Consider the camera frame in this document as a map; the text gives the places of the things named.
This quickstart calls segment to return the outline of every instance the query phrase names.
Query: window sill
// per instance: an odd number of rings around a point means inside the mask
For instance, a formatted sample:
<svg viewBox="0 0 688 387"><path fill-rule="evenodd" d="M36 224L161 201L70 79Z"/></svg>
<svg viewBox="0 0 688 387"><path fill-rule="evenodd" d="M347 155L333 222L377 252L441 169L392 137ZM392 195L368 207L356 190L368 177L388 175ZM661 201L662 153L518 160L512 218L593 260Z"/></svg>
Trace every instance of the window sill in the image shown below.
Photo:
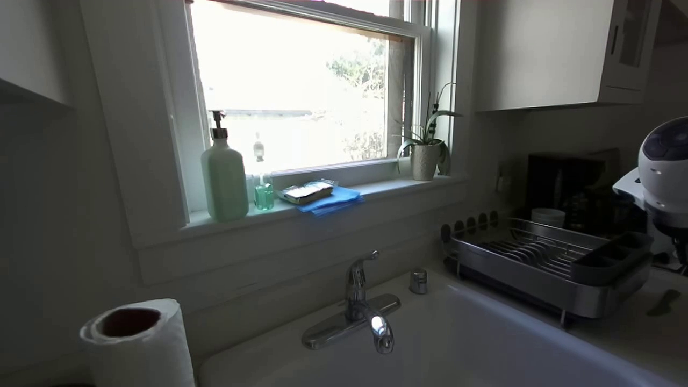
<svg viewBox="0 0 688 387"><path fill-rule="evenodd" d="M432 188L448 188L457 180L462 178L454 178L454 177L438 177L434 180L393 178L393 180L354 185L351 190L356 190L364 202L377 202L377 201L415 193ZM219 232L236 232L236 230L259 228L274 222L289 222L294 218L314 218L314 215L302 214L296 207L283 204L279 201L275 201L275 207L268 210L259 210L252 207L245 219L227 222L227 224L217 224L211 219L209 214L203 210L203 214L194 214L190 218L190 224L171 241L195 238L195 236L219 234Z"/></svg>
<svg viewBox="0 0 688 387"><path fill-rule="evenodd" d="M213 224L209 215L195 215L171 238L139 248L142 276L147 285L179 279L261 256L283 253L364 228L403 222L460 202L457 188L464 180L466 177L441 177L434 180L395 178L356 185L353 190L362 192L362 204L329 218L305 215L286 204L277 204L270 214L252 214L247 219L232 224Z"/></svg>

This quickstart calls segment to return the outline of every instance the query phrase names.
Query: bottle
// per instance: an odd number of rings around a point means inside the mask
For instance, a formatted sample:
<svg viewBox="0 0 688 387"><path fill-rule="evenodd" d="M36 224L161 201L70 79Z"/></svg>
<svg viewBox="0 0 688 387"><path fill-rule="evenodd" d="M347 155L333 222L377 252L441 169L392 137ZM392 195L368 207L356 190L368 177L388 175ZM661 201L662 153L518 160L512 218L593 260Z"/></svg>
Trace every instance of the bottle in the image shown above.
<svg viewBox="0 0 688 387"><path fill-rule="evenodd" d="M241 219L249 210L241 153L227 147L223 114L213 110L213 147L203 153L209 214L216 222Z"/></svg>
<svg viewBox="0 0 688 387"><path fill-rule="evenodd" d="M264 144L261 142L261 137L255 137L254 155L255 155L255 178L259 178L254 188L254 207L259 210L268 210L275 207L275 188L266 175Z"/></svg>

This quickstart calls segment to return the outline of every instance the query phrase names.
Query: white cabinet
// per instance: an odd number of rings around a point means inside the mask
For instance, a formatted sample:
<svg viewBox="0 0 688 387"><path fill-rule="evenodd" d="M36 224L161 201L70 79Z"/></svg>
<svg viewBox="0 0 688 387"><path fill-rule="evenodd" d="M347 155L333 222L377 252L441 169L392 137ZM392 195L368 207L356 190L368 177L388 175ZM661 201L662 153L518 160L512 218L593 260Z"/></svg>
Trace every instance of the white cabinet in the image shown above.
<svg viewBox="0 0 688 387"><path fill-rule="evenodd" d="M69 103L42 0L0 3L0 103Z"/></svg>
<svg viewBox="0 0 688 387"><path fill-rule="evenodd" d="M491 0L478 110L641 103L662 0Z"/></svg>

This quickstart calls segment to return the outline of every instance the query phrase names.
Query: window pane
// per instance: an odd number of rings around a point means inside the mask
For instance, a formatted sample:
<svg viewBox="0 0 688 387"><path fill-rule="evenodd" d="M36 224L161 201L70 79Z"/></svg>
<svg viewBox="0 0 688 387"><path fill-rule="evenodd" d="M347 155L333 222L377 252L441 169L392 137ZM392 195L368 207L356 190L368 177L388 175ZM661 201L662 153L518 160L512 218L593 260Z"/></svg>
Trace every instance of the window pane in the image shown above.
<svg viewBox="0 0 688 387"><path fill-rule="evenodd" d="M270 171L382 160L403 139L413 41L323 21L194 3L209 110L226 110L229 147Z"/></svg>

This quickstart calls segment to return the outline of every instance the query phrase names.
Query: faucet handle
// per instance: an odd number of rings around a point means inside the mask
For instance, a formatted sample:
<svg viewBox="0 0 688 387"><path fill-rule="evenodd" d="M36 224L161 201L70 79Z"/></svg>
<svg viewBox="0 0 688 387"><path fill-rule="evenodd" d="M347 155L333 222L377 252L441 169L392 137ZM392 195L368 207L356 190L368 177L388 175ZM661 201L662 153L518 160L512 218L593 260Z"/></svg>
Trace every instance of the faucet handle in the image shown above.
<svg viewBox="0 0 688 387"><path fill-rule="evenodd" d="M378 258L378 249L371 249L368 256L364 256L364 258L360 258L356 263L353 263L353 264L351 264L351 272L364 268L364 264L365 264L368 260L377 260L377 258Z"/></svg>
<svg viewBox="0 0 688 387"><path fill-rule="evenodd" d="M362 286L365 285L365 268L364 264L368 260L377 260L378 258L378 249L371 249L368 256L360 258L356 263L351 264L348 268L348 285L351 281L360 281Z"/></svg>

